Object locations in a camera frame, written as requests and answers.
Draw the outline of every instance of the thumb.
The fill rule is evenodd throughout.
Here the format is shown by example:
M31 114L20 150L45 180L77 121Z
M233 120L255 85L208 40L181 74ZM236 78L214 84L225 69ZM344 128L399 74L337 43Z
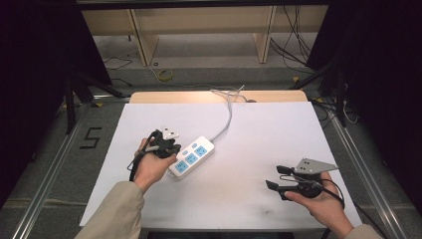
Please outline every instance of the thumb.
M292 191L286 191L285 196L289 199L291 199L294 202L297 202L298 204L302 206L306 206L307 204L307 198L303 197L301 194L292 192Z
M170 166L171 164L176 162L176 153L171 154L171 156L165 158L164 160L167 162L168 166Z

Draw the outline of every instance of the cable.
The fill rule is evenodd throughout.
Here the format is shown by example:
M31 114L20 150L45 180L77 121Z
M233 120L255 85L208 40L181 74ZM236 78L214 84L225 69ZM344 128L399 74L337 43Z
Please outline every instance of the cable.
M131 59L122 59L122 58L119 58L119 57L111 57L111 58L108 58L107 60L103 61L103 63L107 63L111 59L118 59L120 61L125 61L125 62L128 62L128 63L123 64L123 65L121 65L119 67L116 67L116 68L107 68L109 70L117 70L117 69L120 69L120 68L125 67L125 66L129 65L130 63L132 63L132 60Z
M297 58L297 57L295 57L293 54L291 54L291 53L289 53L288 51L286 51L286 49L284 49L284 48L282 48L281 46L279 46L279 44L277 44L276 43L276 41L274 41L274 39L273 38L270 38L270 40L271 40L271 46L273 47L273 49L278 53L278 54L280 54L280 55L284 55L284 54L287 54L287 55L289 55L290 56L290 58L288 58L288 57L286 57L286 56L284 56L285 58L287 58L287 59L289 59L289 60L292 60L292 61L296 61L296 62L299 62L299 63L301 63L301 64L303 64L303 65L305 65L306 63L305 62L303 62L303 61L301 61L299 58Z
M320 102L318 102L318 101L316 101L314 99L308 98L308 100L311 102L311 104L313 104L313 106L320 107L325 112L325 117L323 119L318 118L318 121L327 120L328 119L328 112L326 111L327 110L327 107L324 104L321 104Z
M155 78L158 80L158 82L161 83L162 85L165 85L165 86L185 87L185 88L210 87L210 88L215 88L215 89L229 89L229 90L233 90L233 91L238 91L236 88L233 88L233 87L216 87L216 86L212 86L212 85L208 85L208 84L178 85L178 84L171 84L171 83L163 83L162 81L159 80L159 77L154 72L154 70L149 65L147 67L155 75Z
M125 81L124 79L121 79L121 78L111 78L111 80L112 81L121 81L121 82L126 83L128 86L133 87L133 84L131 84L131 83L129 83L129 82L127 82L127 81Z
M288 14L288 11L287 11L287 9L286 9L286 6L283 6L283 9L285 10L286 17L288 18L289 24L290 24L290 26L291 26L291 28L292 28L292 33L291 33L291 35L292 35L292 34L295 34L296 38L298 39L299 49L301 50L302 57L304 58L304 60L305 60L305 61L307 61L307 60L308 60L308 59L307 59L307 57L309 56L309 55L308 55L308 51L304 48L304 46L303 46L303 39L301 38L301 36L298 34L298 32L297 32L297 30L296 30L296 29L298 29L298 28L299 28L299 27L298 27L298 25L299 25L299 23L298 23L298 20L299 20L298 15L299 15L299 12L300 12L300 11L299 11L299 9L300 9L300 8L298 8L298 6L296 6L296 9L295 9L295 14L296 14L296 16L295 16L295 23L294 23L294 24L292 24L292 20L291 20L291 18L289 17L289 14Z
M376 222L359 206L356 202L353 201L353 205L361 212L369 221L372 223L372 225L378 230L378 232L384 237L384 239L387 239L387 235L382 231L382 229L376 224Z
M341 203L342 208L344 209L344 207L345 207L345 204L344 204L344 196L343 196L342 191L339 188L339 186L335 182L333 182L332 180L329 180L329 179L321 179L321 181L329 181L332 184L334 184L334 186L338 189L338 192L340 193L341 197L339 197L337 194L331 192L330 190L324 188L323 186L320 186L320 189L323 190L324 192L328 193L329 195L331 195L335 199L337 199Z
M297 32L299 33L301 40L303 42L303 44L305 45L305 47L310 51L311 48L308 47L307 43L304 40L304 37L302 36L302 31L301 31L301 5L297 5L297 13L298 13L298 28L297 28Z
M226 125L224 126L224 128L220 132L217 133L217 135L215 135L214 137L212 137L210 139L211 142L213 142L218 136L220 136L221 133L223 133L229 127L229 125L230 125L230 122L232 120L232 115L233 115L233 113L232 113L232 102L230 101L230 98L231 97L242 97L245 100L245 102L247 101L244 96L242 96L242 95L239 94L240 91L242 91L244 87L245 86L242 86L241 88L239 88L236 91L236 94L232 94L232 92L224 93L224 92L217 91L217 90L211 90L212 93L220 93L220 94L226 95L226 97L227 97L226 98L227 108L229 109L229 118L228 118L228 120L226 122Z
M332 119L334 119L336 117L336 115L332 116L331 119L329 119L329 121L322 127L322 130L324 130L326 128L326 126L332 121Z
M350 123L357 123L357 121L359 120L359 116L356 116L355 120L351 120L348 116L347 113L345 112L345 105L347 104L347 101L344 101L343 104L343 112L344 112L344 117L347 119L347 121L349 121Z

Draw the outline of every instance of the black cable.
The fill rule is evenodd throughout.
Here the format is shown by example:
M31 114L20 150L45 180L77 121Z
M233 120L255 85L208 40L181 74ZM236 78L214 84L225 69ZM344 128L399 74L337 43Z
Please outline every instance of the black cable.
M278 48L276 48L275 46L274 46L274 43L273 42L270 42L270 46L274 49L274 51L276 51L280 56L283 56L285 53L286 54L289 54L288 52L286 52L285 50L283 50L283 49L278 49ZM297 59L294 59L294 58L290 58L290 57L287 57L287 56L285 56L285 58L287 58L287 59L289 59L289 60L291 60L291 61L295 61L295 62L298 62L299 60L297 60Z
M119 66L119 67L116 67L116 68L107 68L107 69L109 69L109 70L117 70L117 69L120 69L120 68L122 68L122 67L125 67L125 66L127 66L127 65L129 65L130 63L132 63L132 62L133 62L133 60L131 60L131 59L122 59L122 58L119 58L119 57L111 57L111 58L108 58L107 60L103 61L103 63L107 63L107 62L109 62L111 59L117 59L117 60L120 60L120 61L125 61L125 62L128 62L128 63L123 64L123 65L121 65L121 66Z
M125 81L124 79L121 79L121 78L111 78L111 80L112 81L121 81L121 82L126 83L128 86L133 87L133 84L131 84L131 83L129 83L129 82L127 82L127 81Z
M291 36L292 36L292 34L295 34L296 38L298 39L299 49L301 50L302 57L306 61L307 60L307 57L305 55L307 55L308 53L307 53L307 51L304 51L304 47L303 47L302 42L301 42L301 37L299 36L299 34L297 33L297 30L296 30L297 24L298 24L298 10L297 10L298 8L296 8L296 11L295 11L295 13L296 13L295 24L292 24L292 20L289 17L289 14L288 14L288 11L286 9L286 6L283 6L283 9L285 10L285 13L286 13L286 16L288 18L289 24L290 24L290 26L292 28Z
M324 121L324 120L327 120L328 119L328 112L326 111L326 109L322 106L322 105L320 105L320 104L318 104L318 103L312 103L314 106L317 106L317 107L320 107L324 112L325 112L325 117L323 118L323 119L320 119L320 118L318 118L318 121Z
M336 115L332 116L331 119L329 119L329 121L322 127L322 130L324 130L326 128L326 126L332 121L332 119L334 119L336 117Z
M321 181L329 181L332 184L334 184L334 186L338 189L338 192L340 193L341 198L338 195L336 195L335 193L329 191L328 189L326 189L324 187L321 187L320 189L323 190L324 192L328 193L329 195L333 196L335 199L337 199L341 203L342 208L344 209L344 207L345 207L345 204L344 204L344 196L342 194L341 189L338 187L338 185L335 182L333 182L332 180L329 180L329 179L321 179ZM331 232L331 230L329 228L326 228L320 238L321 239L326 239L328 237L328 235L329 235L330 232Z
M328 111L335 111L335 104L322 103L322 102L316 101L312 98L308 98L308 101L311 102L312 104L319 105L321 108L326 109Z
M301 36L302 42L304 43L305 47L308 49L308 51L311 50L311 48L308 47L307 43L304 40L304 37L302 36L302 31L301 31L301 5L297 6L299 8L298 10L298 33Z
M372 225L378 230L378 232L385 238L387 239L387 235L382 231L382 229L378 226L378 224L376 224L376 222L359 206L357 205L356 202L353 201L353 205L361 212L363 213L363 215L365 215L365 217L367 219L369 219L369 221L372 223Z
M290 57L294 58L293 60L292 60L292 59L290 59L290 58L288 58L288 59L290 59L290 60L292 60L292 61L297 61L297 62L299 62L299 63L301 63L301 64L303 64L303 65L305 65L305 64L306 64L305 62L301 61L299 58L295 57L293 54L289 53L286 49L284 49L284 48L282 48L281 46L279 46L279 44L277 44L277 43L276 43L276 41L274 41L274 39L273 39L273 38L271 38L270 40L271 40L271 43L274 43L280 51L282 51L283 53L286 53L286 54L288 54Z
M296 32L297 32L297 37L300 41L300 45L302 46L302 48L304 49L307 58L310 56L308 51L310 51L311 49L308 47L307 43L304 40L304 37L302 36L302 32L301 32L301 6L297 5L296 6L296 21L298 22L297 27L296 27Z
M152 137L154 136L155 131L149 135L148 139L146 140L145 145L143 146L143 148L140 150L139 154L133 159L133 161L127 166L127 170L131 170L130 166L137 160L139 159L139 156L143 153L145 154L146 151L146 147L149 145L149 142L151 141Z

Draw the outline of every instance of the power strip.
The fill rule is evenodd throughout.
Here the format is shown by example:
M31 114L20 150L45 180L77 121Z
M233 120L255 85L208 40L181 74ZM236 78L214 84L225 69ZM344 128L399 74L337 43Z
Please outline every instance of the power strip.
M177 161L168 168L169 175L177 179L183 178L214 152L214 144L200 136L177 154Z

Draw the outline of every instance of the finger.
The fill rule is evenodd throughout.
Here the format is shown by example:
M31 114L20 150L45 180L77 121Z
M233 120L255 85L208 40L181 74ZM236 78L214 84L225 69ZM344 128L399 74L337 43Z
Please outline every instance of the finger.
M327 171L325 171L320 174L320 179L331 180L331 176L329 175Z
M176 162L176 153L171 154L171 156L163 159L168 166Z
M140 151L142 150L143 146L146 144L147 138L143 138L142 142L140 143L139 148L136 150L136 152L134 153L134 156L138 156Z
M308 208L309 205L309 199L303 197L302 195L300 195L299 193L296 192L292 192L292 191L286 191L285 192L285 196L289 199L291 199L294 202L297 202L298 204Z
M322 180L322 186L325 188L329 188L330 191L336 191L335 185L332 183L331 176L328 172L322 172L320 174L320 179Z
M146 141L148 140L148 138L143 138L142 142L140 143L139 149L143 148L146 145Z

